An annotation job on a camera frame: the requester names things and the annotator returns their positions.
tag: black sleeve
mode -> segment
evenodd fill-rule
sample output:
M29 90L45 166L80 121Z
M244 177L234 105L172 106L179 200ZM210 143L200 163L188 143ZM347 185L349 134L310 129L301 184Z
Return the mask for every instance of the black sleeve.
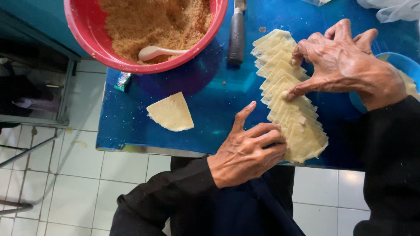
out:
M118 197L110 236L164 236L165 221L180 205L216 189L206 158L159 173Z
M420 103L409 96L373 110L355 130L371 214L354 235L420 235Z

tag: finger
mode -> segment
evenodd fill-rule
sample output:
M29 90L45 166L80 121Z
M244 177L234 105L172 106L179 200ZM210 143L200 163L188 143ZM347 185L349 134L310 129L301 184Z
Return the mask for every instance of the finger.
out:
M314 55L313 44L308 42L308 40L303 39L296 45L292 52L292 65L300 66L303 58L305 58L308 63L313 62L316 58Z
M245 131L244 134L247 137L256 138L265 133L270 132L271 130L277 130L281 132L281 126L279 124L273 124L273 123L259 123L256 126Z
M274 166L281 159L283 159L283 155L286 153L286 151L287 151L287 144L282 143L282 144L277 144L272 147L263 149L262 154L264 155L264 160L266 162L270 162L271 160L274 159L275 160L273 161L273 166Z
M254 141L261 147L268 146L273 143L285 143L286 138L278 130L271 130L270 132L254 138Z
M340 79L339 81L326 78L326 77L314 77L295 85L288 92L286 100L292 101L297 97L305 95L312 91L318 92L349 92L359 91L367 84L363 83L358 79Z
M307 93L314 91L319 86L319 82L317 80L318 79L316 77L312 76L308 80L296 84L295 86L293 86L293 88L289 90L286 100L292 101L297 97L306 95Z
M354 37L353 42L355 42L356 46L367 54L372 54L371 44L372 41L378 36L377 29L369 29L364 33L361 33Z
M319 45L325 45L326 40L328 39L319 32L313 33L308 38L308 42L313 43L313 44L319 44Z
M238 112L235 116L235 122L232 127L232 132L239 132L244 129L245 119L251 114L251 112L255 109L257 105L256 101L252 101L249 105L247 105L244 109Z
M267 170L273 168L273 166L277 165L278 163L284 161L284 154L280 154L269 160L266 164Z
M325 31L325 37L334 41L352 42L352 30L349 19L342 19Z

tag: white tiled floor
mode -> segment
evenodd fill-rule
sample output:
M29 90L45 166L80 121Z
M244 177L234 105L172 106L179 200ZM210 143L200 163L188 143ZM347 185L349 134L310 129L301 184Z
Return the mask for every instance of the white tiled floor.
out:
M34 204L31 211L0 217L0 236L109 235L118 195L170 169L167 156L95 149L106 67L82 61L77 71L69 106L73 132L0 169L0 199ZM58 131L3 129L0 144L31 147ZM0 148L0 162L14 154ZM294 219L305 234L352 235L370 215L363 178L361 172L296 168Z

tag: red bowl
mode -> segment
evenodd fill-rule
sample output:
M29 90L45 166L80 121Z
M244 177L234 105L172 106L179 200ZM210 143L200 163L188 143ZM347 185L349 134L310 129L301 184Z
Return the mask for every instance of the red bowl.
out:
M68 27L82 48L93 58L111 68L139 74L167 71L194 58L216 35L225 18L227 7L228 0L210 0L210 11L213 15L210 28L192 49L172 60L143 66L115 53L111 38L105 29L107 14L101 10L98 0L64 0Z

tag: knife handle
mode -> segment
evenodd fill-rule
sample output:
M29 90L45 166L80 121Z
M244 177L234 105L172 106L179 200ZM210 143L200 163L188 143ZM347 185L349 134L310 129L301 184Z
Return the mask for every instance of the knife handle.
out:
M235 13L232 16L231 32L229 35L228 63L240 65L244 61L245 24L244 15Z

